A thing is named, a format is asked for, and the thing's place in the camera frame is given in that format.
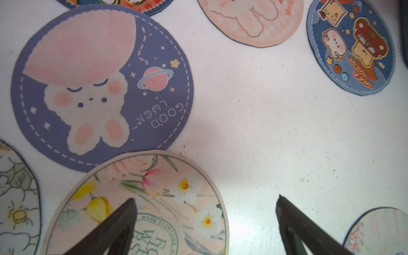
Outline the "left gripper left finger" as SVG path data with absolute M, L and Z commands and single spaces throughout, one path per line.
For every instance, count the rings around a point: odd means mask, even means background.
M 130 251 L 137 205 L 133 198 L 126 200 L 98 227 L 66 252 L 67 255 L 127 255 Z

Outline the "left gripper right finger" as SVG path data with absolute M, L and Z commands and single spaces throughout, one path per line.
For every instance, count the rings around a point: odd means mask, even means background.
M 279 232 L 287 255 L 306 255 L 305 247 L 314 255 L 350 255 L 284 196 L 276 203 Z

